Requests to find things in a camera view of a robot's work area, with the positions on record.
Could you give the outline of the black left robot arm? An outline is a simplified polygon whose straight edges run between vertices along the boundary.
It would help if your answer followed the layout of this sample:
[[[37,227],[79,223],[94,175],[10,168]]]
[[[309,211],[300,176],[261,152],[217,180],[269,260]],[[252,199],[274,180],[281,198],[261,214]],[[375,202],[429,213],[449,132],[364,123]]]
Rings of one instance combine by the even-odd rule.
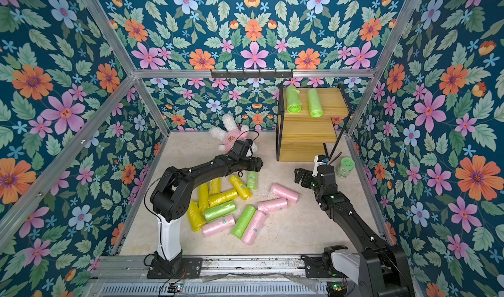
[[[262,159],[253,155],[253,140],[237,140],[226,154],[189,168],[169,167],[156,182],[150,196],[149,210],[157,219],[159,227],[156,254],[164,262],[172,262],[181,256],[181,218],[190,207],[192,192],[211,180],[235,172],[258,172],[263,167]]]

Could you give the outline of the green trash bag roll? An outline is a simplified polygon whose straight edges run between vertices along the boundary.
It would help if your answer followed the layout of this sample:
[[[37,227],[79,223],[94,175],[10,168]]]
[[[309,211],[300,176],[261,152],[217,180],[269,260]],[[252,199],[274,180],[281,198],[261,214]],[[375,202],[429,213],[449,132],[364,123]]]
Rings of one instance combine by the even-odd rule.
[[[236,204],[234,201],[227,201],[223,204],[214,206],[210,209],[207,209],[203,213],[203,217],[207,222],[211,222],[216,220],[222,216],[226,216],[230,213],[233,213],[236,210]]]
[[[300,90],[295,86],[286,88],[287,111],[289,113],[299,113],[302,110],[302,102],[300,99]]]
[[[318,91],[315,88],[310,88],[307,92],[308,112],[311,117],[319,118],[324,115]]]
[[[240,218],[236,222],[233,227],[231,234],[238,239],[241,239],[245,233],[245,230],[249,226],[254,214],[256,212],[256,208],[252,205],[247,205],[241,214]]]
[[[259,179],[258,172],[253,171],[248,172],[247,187],[252,191],[257,190],[259,187],[258,179]]]

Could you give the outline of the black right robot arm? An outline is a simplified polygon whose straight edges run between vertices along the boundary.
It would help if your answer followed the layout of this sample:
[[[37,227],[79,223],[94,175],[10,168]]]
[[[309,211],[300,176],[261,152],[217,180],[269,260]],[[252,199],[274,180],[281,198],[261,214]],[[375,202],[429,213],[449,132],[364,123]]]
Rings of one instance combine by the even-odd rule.
[[[414,296],[407,254],[382,239],[359,216],[350,199],[338,190],[334,168],[319,165],[315,171],[297,168],[294,173],[295,183],[314,192],[320,208],[357,250],[353,254],[345,246],[326,247],[324,268],[346,275],[362,296]]]

